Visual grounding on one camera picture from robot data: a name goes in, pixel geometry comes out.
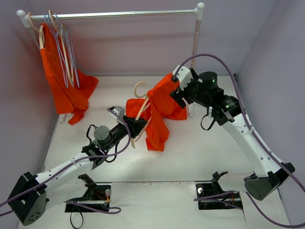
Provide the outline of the orange t shirt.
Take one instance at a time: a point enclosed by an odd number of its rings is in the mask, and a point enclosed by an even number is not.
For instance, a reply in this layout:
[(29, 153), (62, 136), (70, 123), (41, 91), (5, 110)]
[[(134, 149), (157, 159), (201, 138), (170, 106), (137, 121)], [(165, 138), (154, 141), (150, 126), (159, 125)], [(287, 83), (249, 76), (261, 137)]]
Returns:
[(170, 93), (178, 86), (178, 82), (171, 80), (173, 74), (166, 75), (156, 86), (150, 89), (146, 98), (133, 98), (126, 102), (126, 115), (135, 118), (142, 105), (145, 104), (140, 118), (149, 121), (146, 127), (146, 145), (150, 151), (163, 151), (165, 142), (169, 138), (170, 131), (167, 128), (164, 119), (186, 120), (187, 110), (181, 108), (171, 97)]

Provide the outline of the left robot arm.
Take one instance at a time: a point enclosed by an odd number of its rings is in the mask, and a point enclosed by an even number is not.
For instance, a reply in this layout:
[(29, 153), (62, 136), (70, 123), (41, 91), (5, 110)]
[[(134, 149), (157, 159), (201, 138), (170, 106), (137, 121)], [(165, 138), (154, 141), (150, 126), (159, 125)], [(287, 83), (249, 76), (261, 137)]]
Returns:
[(70, 160), (38, 174), (26, 172), (21, 175), (9, 195), (6, 204), (18, 217), (22, 225), (37, 221), (43, 213), (74, 198), (90, 200), (95, 195), (95, 182), (88, 174), (103, 164), (109, 151), (128, 137), (136, 138), (147, 121), (143, 118), (114, 116), (117, 125), (113, 129), (94, 126), (93, 139), (82, 151)]

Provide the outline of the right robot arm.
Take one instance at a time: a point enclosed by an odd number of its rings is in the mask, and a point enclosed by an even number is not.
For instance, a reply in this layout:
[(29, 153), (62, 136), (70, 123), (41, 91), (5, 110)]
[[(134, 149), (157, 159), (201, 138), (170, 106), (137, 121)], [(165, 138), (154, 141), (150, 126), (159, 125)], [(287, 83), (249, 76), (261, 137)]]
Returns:
[(179, 86), (170, 93), (171, 98), (181, 108), (192, 103), (205, 107), (207, 115), (230, 134), (254, 168), (246, 174), (215, 172), (211, 181), (215, 196), (221, 197), (228, 191), (243, 191), (261, 201), (283, 184), (289, 172), (295, 171), (291, 163), (275, 162), (277, 156), (269, 156), (264, 150), (254, 136), (254, 128), (243, 117), (238, 99), (225, 95), (218, 87), (216, 73), (196, 74), (194, 69), (182, 67), (175, 69), (173, 74)]

